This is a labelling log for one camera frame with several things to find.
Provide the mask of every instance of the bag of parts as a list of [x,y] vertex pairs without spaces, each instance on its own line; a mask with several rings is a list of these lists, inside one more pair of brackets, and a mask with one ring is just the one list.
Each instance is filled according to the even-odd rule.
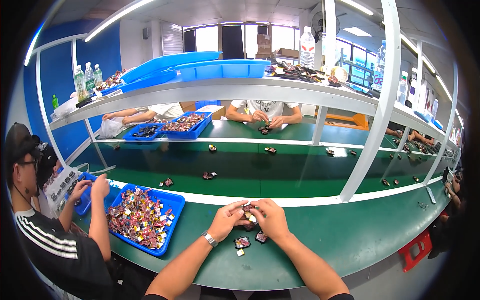
[[113,139],[122,132],[122,126],[122,123],[112,120],[102,121],[99,137],[101,139]]

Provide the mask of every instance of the hand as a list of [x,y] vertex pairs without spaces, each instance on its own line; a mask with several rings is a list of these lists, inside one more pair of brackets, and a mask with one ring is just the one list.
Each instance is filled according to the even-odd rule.
[[91,194],[92,195],[95,194],[103,200],[105,199],[105,197],[108,196],[109,193],[110,193],[110,184],[107,181],[107,175],[102,174],[98,176],[98,178],[95,180],[95,184],[92,185]]
[[128,124],[130,124],[130,123],[133,123],[133,121],[132,121],[132,119],[131,119],[130,117],[125,117],[125,118],[123,118],[123,120],[121,121],[121,123],[122,123],[123,125],[128,125]]
[[88,189],[89,186],[92,185],[92,181],[91,180],[82,180],[82,181],[79,181],[75,187],[73,188],[73,192],[70,196],[70,199],[72,200],[72,202],[74,203],[75,201],[77,201],[78,199],[80,199],[80,197],[82,196],[82,194],[86,191],[86,189]]
[[106,120],[111,120],[113,118],[114,118],[113,114],[105,114],[103,115],[102,120],[106,121]]
[[208,233],[217,242],[223,241],[232,231],[234,226],[247,225],[248,220],[240,220],[243,216],[242,205],[247,204],[248,200],[234,202],[217,210],[212,225],[208,229]]
[[261,122],[261,121],[267,121],[268,122],[268,116],[263,111],[256,110],[253,113],[252,118],[250,119],[250,123],[256,123],[256,122]]
[[251,209],[250,212],[257,218],[262,231],[274,242],[287,238],[290,234],[287,225],[285,211],[272,199],[252,201],[251,205],[259,207]]
[[268,128],[279,128],[283,124],[284,124],[283,116],[273,117],[272,121],[270,122],[270,125],[268,125]]

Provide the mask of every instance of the plastic bottle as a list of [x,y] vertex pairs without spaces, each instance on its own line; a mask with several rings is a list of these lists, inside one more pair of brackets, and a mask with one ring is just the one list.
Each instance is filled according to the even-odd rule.
[[435,118],[437,117],[437,111],[438,111],[438,100],[435,99],[432,107],[432,115],[433,115],[432,122],[435,122]]
[[52,104],[53,104],[53,109],[59,108],[59,100],[56,95],[53,95]]
[[398,84],[398,91],[396,93],[396,100],[400,102],[402,105],[405,105],[405,100],[407,99],[407,78],[402,76],[402,80]]
[[312,28],[305,26],[300,38],[300,65],[313,69],[315,62],[315,39]]
[[382,91],[382,84],[384,82],[384,71],[385,71],[385,44],[383,40],[382,45],[377,52],[377,63],[373,69],[373,84],[372,89],[379,92]]
[[77,92],[78,102],[82,102],[86,97],[85,74],[82,71],[82,66],[78,65],[75,70],[75,91]]
[[95,87],[100,86],[103,82],[102,70],[98,67],[98,64],[95,65],[95,71],[93,72],[93,78],[95,81]]
[[95,80],[90,62],[85,64],[85,87],[87,91],[87,97],[91,97],[95,92]]

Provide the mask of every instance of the black t-shirt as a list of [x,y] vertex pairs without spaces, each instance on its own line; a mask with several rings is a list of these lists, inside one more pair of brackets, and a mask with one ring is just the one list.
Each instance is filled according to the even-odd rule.
[[[142,298],[142,300],[168,300],[168,299],[159,295],[146,295]],[[339,295],[333,296],[329,300],[354,300],[354,298],[350,294],[339,294]]]
[[48,181],[53,174],[53,167],[57,164],[58,157],[53,150],[53,147],[47,145],[42,151],[42,159],[38,163],[38,172],[36,174],[37,185],[43,189],[43,185]]
[[65,232],[58,219],[33,209],[17,212],[15,221],[28,258],[53,284],[84,300],[111,296],[112,281],[93,239]]

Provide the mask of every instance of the wristwatch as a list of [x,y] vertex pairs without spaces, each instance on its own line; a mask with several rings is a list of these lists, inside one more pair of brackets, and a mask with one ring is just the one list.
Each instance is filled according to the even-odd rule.
[[214,238],[212,238],[211,235],[208,234],[208,230],[205,230],[202,233],[202,236],[205,237],[205,239],[208,241],[210,245],[212,245],[212,247],[215,248],[216,246],[218,246],[218,242]]

